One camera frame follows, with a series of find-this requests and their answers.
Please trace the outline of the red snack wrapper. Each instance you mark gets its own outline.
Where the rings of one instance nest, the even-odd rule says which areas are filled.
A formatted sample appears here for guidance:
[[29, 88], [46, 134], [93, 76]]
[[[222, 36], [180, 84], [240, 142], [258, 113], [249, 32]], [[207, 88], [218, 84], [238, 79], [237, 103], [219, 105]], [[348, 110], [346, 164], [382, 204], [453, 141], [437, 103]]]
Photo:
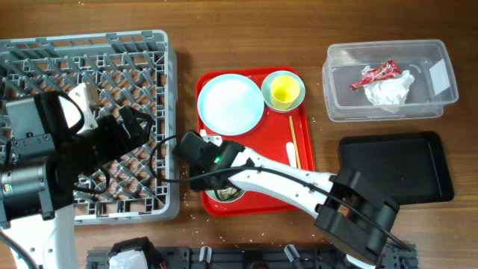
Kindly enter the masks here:
[[366, 84], [371, 84], [376, 81], [382, 81], [390, 78], [395, 78], [402, 73], [398, 65], [393, 61], [386, 61], [383, 65], [371, 71], [367, 71], [361, 79], [350, 85], [351, 90], [356, 90]]

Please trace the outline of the green bowl with rice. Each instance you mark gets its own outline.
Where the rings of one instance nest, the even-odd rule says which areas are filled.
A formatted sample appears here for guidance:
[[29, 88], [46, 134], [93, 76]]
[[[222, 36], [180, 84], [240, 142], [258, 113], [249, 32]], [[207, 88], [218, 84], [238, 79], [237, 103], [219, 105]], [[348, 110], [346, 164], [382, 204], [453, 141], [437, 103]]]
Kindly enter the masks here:
[[229, 187], [221, 190], [209, 190], [205, 193], [213, 201], [228, 203], [239, 200], [246, 193], [246, 191]]

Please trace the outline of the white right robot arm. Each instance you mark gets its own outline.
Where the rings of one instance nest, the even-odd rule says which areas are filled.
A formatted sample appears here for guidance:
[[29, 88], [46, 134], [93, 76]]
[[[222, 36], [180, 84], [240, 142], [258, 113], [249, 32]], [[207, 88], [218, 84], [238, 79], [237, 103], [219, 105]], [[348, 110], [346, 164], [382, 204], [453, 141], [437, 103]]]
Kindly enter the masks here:
[[199, 140], [180, 156], [198, 178], [194, 187], [236, 187], [291, 204], [310, 214], [333, 245], [362, 264], [376, 265], [388, 240], [405, 246], [391, 234], [399, 205], [358, 171], [301, 170], [229, 140], [219, 146]]

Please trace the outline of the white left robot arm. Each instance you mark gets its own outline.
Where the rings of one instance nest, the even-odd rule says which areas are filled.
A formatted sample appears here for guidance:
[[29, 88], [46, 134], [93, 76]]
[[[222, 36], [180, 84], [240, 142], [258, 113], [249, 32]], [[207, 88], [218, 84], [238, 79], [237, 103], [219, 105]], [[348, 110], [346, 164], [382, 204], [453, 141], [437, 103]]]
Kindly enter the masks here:
[[73, 193], [106, 191], [81, 187], [78, 177], [101, 171], [108, 178], [104, 165], [147, 143], [154, 123], [130, 107], [119, 114], [78, 133], [83, 118], [69, 127], [62, 108], [36, 108], [41, 131], [13, 140], [18, 160], [1, 168], [1, 238], [28, 268], [78, 267]]

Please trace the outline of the white napkin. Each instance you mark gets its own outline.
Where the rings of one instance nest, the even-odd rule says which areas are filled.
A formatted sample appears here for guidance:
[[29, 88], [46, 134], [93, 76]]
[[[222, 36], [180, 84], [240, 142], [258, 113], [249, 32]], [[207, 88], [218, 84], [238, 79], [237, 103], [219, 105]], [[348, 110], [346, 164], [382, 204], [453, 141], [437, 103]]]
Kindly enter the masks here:
[[399, 111], [398, 105], [404, 105], [410, 86], [415, 77], [408, 69], [395, 78], [376, 81], [363, 86], [365, 95], [372, 105], [393, 114]]

